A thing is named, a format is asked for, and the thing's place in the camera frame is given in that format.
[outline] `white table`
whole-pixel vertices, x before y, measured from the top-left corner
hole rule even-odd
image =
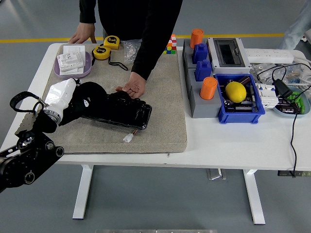
[[[42,96],[54,59],[61,44],[49,46],[28,91]],[[188,145],[183,153],[161,154],[65,154],[59,164],[80,164],[83,167],[73,218],[84,218],[86,200],[94,165],[160,166],[243,169],[254,224],[265,224],[254,173],[262,170],[292,170],[294,153],[290,146],[292,118],[282,118],[267,110],[258,124],[220,124],[217,118],[192,119],[182,68],[182,47],[177,47],[180,78],[185,104]],[[299,51],[294,54],[304,57]],[[32,108],[35,101],[24,100],[21,108]],[[1,150],[17,142],[14,135],[23,113],[17,113]],[[311,114],[295,123],[294,147],[298,159],[296,170],[311,170]]]

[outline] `orange cup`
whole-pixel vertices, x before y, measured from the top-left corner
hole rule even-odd
[[[194,49],[194,45],[200,44],[203,40],[203,30],[196,28],[192,30],[191,40],[190,40],[190,48]]]
[[[200,96],[204,100],[211,100],[214,97],[217,88],[217,79],[206,77],[203,80]]]

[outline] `yellow tape measure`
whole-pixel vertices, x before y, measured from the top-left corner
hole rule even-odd
[[[120,39],[115,35],[109,35],[104,40],[104,46],[111,48],[112,50],[118,50],[120,45]]]
[[[110,56],[111,49],[105,47],[103,44],[96,46],[93,50],[94,57],[98,60],[105,60]]]

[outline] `purple bowl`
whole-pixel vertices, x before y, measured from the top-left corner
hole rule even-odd
[[[92,68],[92,56],[88,52],[86,52],[86,65],[84,66],[83,74],[59,75],[59,64],[58,64],[57,57],[54,62],[54,73],[57,75],[58,78],[61,78],[61,79],[83,78],[89,74],[89,72],[91,71],[91,68]]]

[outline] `gray felt mat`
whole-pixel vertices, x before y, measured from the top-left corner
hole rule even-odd
[[[85,46],[91,53],[96,45]],[[112,50],[111,61],[124,62],[122,45],[119,50]],[[96,61],[91,72],[81,81],[96,82],[111,94],[116,86],[123,86],[128,81],[132,65],[127,66],[129,71],[110,66],[108,60]],[[52,71],[43,99],[50,86],[61,81]],[[123,142],[123,138],[133,130],[84,118],[58,127],[48,136],[55,145],[64,147],[65,153],[183,152],[187,146],[187,135],[177,54],[160,57],[146,83],[145,94],[140,98],[153,109],[147,128],[138,131],[130,143]]]

